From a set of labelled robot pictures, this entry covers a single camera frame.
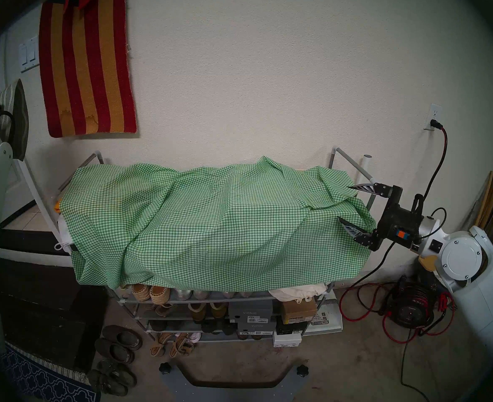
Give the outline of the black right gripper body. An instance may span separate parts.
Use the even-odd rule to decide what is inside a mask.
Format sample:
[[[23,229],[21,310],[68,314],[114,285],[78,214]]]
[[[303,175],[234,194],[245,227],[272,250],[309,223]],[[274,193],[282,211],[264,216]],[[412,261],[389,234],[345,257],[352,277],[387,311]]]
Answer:
[[[416,194],[411,210],[406,210],[399,205],[401,195],[401,187],[392,187],[391,197],[385,197],[387,203],[376,228],[377,250],[384,239],[415,251],[422,242],[419,229],[424,219],[424,196]]]

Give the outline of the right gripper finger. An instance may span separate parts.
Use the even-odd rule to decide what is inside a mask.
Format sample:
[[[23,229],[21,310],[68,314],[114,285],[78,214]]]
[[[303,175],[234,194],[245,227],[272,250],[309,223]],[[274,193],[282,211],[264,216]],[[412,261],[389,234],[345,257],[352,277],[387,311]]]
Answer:
[[[367,247],[371,251],[377,251],[377,230],[369,233],[365,229],[358,227],[351,222],[338,217],[339,223],[343,226],[345,232],[353,239],[355,243]]]
[[[381,197],[391,197],[392,194],[392,186],[386,186],[382,183],[362,183],[348,186],[348,188]]]

